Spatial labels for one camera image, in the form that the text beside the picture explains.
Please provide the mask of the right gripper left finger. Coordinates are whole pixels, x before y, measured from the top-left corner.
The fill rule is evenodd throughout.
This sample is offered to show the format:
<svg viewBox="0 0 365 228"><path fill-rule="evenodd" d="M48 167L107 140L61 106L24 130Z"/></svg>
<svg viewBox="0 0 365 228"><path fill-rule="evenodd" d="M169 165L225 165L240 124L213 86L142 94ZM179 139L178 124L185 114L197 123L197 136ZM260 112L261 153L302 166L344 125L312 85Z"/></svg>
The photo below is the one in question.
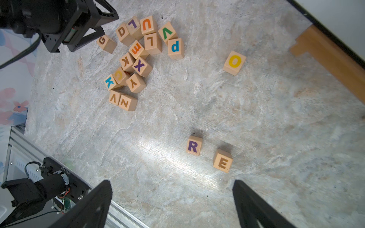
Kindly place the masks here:
<svg viewBox="0 0 365 228"><path fill-rule="evenodd" d="M87 196L62 216L51 228L103 228L112 200L112 187L109 180L102 181Z"/></svg>

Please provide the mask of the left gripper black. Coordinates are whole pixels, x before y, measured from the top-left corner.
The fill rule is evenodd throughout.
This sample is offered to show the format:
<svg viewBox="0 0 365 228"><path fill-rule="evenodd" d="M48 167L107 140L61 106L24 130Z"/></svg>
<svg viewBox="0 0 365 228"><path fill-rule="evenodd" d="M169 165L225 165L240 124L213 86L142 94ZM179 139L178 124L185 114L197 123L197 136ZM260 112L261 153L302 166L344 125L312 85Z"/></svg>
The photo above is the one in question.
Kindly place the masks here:
<svg viewBox="0 0 365 228"><path fill-rule="evenodd" d="M50 1L51 25L58 31L43 33L42 41L50 53L58 53L64 44L75 52L105 35L101 27L119 19L117 11L105 0L96 1ZM89 29L95 32L87 35Z"/></svg>

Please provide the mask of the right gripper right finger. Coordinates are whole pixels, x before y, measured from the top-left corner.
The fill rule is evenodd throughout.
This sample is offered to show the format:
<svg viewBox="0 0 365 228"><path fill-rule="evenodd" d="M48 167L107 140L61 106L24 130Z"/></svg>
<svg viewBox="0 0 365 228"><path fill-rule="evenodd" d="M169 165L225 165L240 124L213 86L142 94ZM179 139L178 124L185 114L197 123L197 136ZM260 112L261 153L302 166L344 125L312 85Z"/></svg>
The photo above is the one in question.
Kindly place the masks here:
<svg viewBox="0 0 365 228"><path fill-rule="evenodd" d="M235 180L232 192L242 228L294 227L242 180Z"/></svg>

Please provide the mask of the purple R letter block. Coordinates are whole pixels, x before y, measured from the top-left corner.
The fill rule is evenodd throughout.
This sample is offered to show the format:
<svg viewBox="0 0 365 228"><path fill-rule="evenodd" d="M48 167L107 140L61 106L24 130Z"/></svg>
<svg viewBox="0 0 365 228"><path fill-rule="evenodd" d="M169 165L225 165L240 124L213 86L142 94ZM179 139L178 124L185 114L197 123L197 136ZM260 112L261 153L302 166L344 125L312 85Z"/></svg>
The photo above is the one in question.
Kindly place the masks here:
<svg viewBox="0 0 365 228"><path fill-rule="evenodd" d="M202 148L202 138L191 135L188 138L186 152L196 156L200 155Z"/></svg>

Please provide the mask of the brown E letter block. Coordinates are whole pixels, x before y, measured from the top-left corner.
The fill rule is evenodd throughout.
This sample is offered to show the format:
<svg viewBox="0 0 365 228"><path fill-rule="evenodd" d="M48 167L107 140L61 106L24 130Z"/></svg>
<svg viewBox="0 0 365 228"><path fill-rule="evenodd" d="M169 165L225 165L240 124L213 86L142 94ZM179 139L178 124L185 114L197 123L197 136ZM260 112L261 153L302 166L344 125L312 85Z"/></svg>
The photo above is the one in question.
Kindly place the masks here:
<svg viewBox="0 0 365 228"><path fill-rule="evenodd" d="M217 149L213 158L213 167L229 173L231 165L233 163L233 157L231 153L224 151L222 149Z"/></svg>

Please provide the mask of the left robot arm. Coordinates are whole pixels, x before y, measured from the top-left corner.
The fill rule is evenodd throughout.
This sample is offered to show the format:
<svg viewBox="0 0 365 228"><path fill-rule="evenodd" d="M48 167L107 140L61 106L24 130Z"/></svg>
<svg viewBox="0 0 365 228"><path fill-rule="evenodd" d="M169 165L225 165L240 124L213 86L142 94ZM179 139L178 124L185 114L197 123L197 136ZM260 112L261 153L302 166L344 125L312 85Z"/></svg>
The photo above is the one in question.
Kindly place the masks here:
<svg viewBox="0 0 365 228"><path fill-rule="evenodd" d="M107 1L1 1L1 28L32 38L37 32L47 50L61 44L74 52L102 37L103 25L119 19Z"/></svg>

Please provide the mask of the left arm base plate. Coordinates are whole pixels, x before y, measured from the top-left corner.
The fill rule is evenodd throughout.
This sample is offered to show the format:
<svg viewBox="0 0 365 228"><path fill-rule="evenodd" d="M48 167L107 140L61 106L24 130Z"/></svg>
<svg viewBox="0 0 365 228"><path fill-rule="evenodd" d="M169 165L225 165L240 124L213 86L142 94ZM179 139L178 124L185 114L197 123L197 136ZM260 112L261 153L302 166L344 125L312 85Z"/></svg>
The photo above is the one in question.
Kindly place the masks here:
<svg viewBox="0 0 365 228"><path fill-rule="evenodd" d="M83 179L51 157L43 159L41 176L47 199L61 196L77 204L91 190Z"/></svg>

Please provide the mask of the brown D letter block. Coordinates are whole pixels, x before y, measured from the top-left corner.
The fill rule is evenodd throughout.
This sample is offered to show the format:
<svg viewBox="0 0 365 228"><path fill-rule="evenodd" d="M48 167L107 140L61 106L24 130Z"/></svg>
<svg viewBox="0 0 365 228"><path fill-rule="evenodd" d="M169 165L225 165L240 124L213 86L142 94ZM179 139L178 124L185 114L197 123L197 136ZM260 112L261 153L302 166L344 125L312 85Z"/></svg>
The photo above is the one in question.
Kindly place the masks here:
<svg viewBox="0 0 365 228"><path fill-rule="evenodd" d="M129 32L127 25L125 23L122 23L117 29L116 34L121 43L123 43L126 46L130 46L134 43L136 40Z"/></svg>

